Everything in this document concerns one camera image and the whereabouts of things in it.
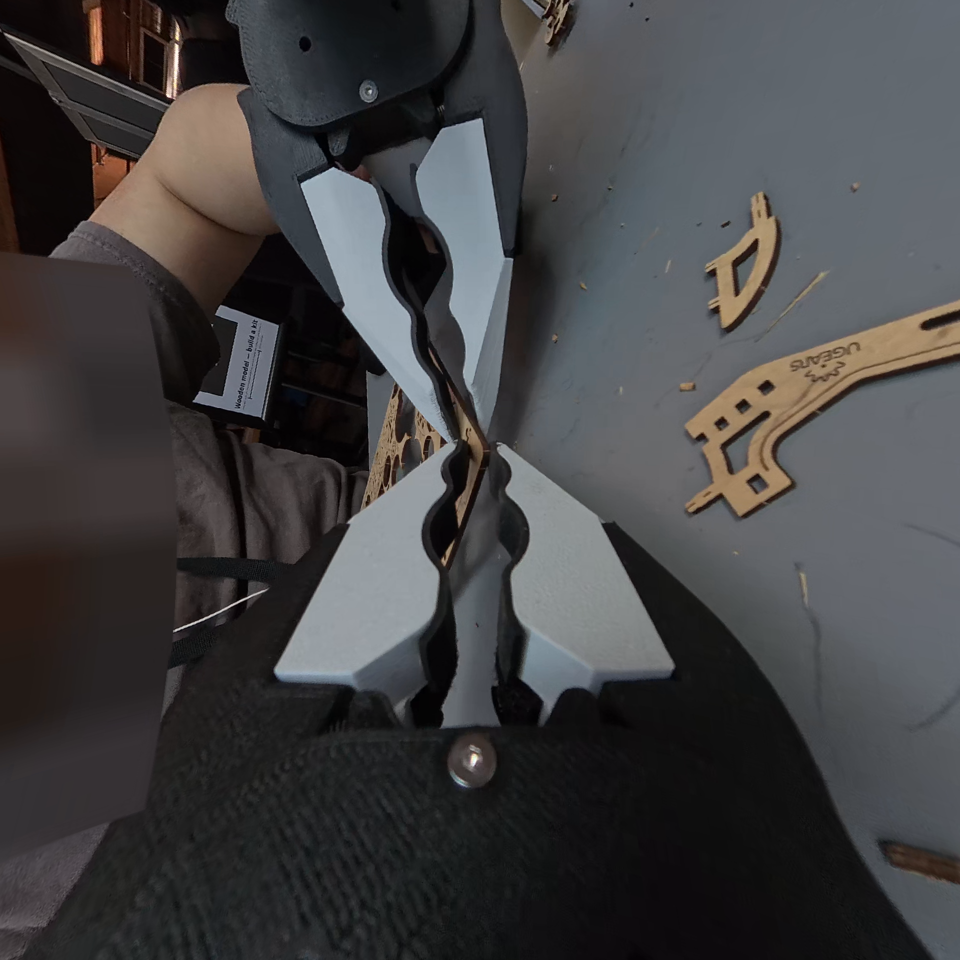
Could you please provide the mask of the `black and white kit box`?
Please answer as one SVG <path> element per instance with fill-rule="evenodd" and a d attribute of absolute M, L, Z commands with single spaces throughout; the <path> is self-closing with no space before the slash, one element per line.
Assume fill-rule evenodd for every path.
<path fill-rule="evenodd" d="M 220 358 L 193 406 L 227 424 L 266 428 L 279 385 L 282 324 L 222 305 L 212 327 Z"/>

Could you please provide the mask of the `grey metal shelf frame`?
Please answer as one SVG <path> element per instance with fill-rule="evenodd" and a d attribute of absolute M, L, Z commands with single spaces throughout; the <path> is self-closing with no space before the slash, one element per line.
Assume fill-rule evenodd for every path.
<path fill-rule="evenodd" d="M 2 66 L 21 74 L 28 70 L 84 139 L 115 156 L 139 160 L 172 104 L 169 98 L 6 25 L 2 36 L 24 67 L 7 56 Z"/>

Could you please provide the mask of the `curved wooden bracket part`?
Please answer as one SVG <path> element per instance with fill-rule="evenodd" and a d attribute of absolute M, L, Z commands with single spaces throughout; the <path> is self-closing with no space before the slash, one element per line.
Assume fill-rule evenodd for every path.
<path fill-rule="evenodd" d="M 776 269 L 783 232 L 763 191 L 750 198 L 750 228 L 732 248 L 704 266 L 716 294 L 708 310 L 717 313 L 721 330 L 731 331 L 753 311 Z"/>

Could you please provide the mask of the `person's left forearm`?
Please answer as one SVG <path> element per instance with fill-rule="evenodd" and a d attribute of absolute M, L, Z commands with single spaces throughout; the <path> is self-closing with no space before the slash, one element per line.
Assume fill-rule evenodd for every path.
<path fill-rule="evenodd" d="M 134 168 L 92 215 L 121 233 L 121 226 L 159 222 L 149 204 L 165 212 L 184 209 L 234 234 L 277 234 L 263 195 L 247 119 L 239 95 L 246 84 L 209 83 L 181 93 L 164 112 L 150 145 Z"/>

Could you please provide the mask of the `laser-cut plywood parts sheet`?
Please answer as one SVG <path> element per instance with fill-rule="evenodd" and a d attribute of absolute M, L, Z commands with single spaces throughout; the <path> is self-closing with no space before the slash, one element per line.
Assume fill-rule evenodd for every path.
<path fill-rule="evenodd" d="M 455 437 L 469 451 L 469 466 L 463 491 L 455 503 L 457 531 L 441 562 L 448 568 L 466 531 L 484 474 L 490 447 L 466 396 L 461 376 L 452 376 L 442 359 L 440 347 L 451 347 L 454 358 L 462 354 L 462 337 L 450 314 L 452 270 L 429 228 L 402 213 L 396 213 L 389 228 L 387 264 L 398 292 L 420 320 L 421 339 L 434 369 L 440 374 L 443 391 L 450 401 L 456 423 Z M 424 414 L 388 375 L 370 373 L 366 385 L 369 428 L 369 472 L 362 508 L 396 486 L 403 475 L 426 462 L 448 442 L 430 414 Z"/>

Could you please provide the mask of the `short brown wooden dowel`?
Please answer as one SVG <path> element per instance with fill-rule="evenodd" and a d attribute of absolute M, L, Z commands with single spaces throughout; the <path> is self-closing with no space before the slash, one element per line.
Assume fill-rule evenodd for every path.
<path fill-rule="evenodd" d="M 909 846 L 883 839 L 878 849 L 884 861 L 896 870 L 930 881 L 959 885 L 959 856 Z"/>

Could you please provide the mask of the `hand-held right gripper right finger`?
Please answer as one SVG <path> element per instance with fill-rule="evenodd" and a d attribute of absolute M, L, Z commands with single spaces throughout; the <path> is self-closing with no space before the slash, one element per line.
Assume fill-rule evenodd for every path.
<path fill-rule="evenodd" d="M 593 511 L 505 444 L 490 454 L 509 556 L 497 623 L 502 725 L 544 724 L 568 690 L 664 680 L 675 664 Z"/>

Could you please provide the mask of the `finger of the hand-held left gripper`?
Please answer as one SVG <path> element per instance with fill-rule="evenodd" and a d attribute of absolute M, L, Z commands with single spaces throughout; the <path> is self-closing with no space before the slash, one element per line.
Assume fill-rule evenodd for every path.
<path fill-rule="evenodd" d="M 416 322 L 387 266 L 388 216 L 378 186 L 344 171 L 306 178 L 301 192 L 343 301 L 343 312 L 414 407 L 447 441 L 456 429 L 415 344 Z"/>
<path fill-rule="evenodd" d="M 483 120 L 443 128 L 416 171 L 415 186 L 449 255 L 449 308 L 463 342 L 458 368 L 487 434 L 498 402 L 513 260 L 503 250 Z"/>

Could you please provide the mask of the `person's grey shirt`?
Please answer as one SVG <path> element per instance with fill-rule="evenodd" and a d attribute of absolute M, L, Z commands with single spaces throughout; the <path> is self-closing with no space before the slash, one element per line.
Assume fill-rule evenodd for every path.
<path fill-rule="evenodd" d="M 212 314 L 159 261 L 91 221 L 81 222 L 50 256 L 123 266 L 146 288 L 171 423 L 178 557 L 293 564 L 357 512 L 366 471 L 241 442 L 186 406 L 218 362 L 219 344 Z M 211 614 L 237 596 L 234 581 L 178 573 L 174 625 Z M 23 954 L 51 922 L 107 828 L 101 824 L 2 862 L 2 958 Z"/>

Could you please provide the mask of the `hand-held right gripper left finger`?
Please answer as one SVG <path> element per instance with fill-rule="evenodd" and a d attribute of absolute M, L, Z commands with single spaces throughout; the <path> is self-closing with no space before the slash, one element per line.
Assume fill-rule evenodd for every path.
<path fill-rule="evenodd" d="M 415 726 L 441 726 L 458 659 L 443 558 L 457 537 L 459 496 L 454 442 L 356 514 L 275 677 L 381 693 L 405 701 Z"/>

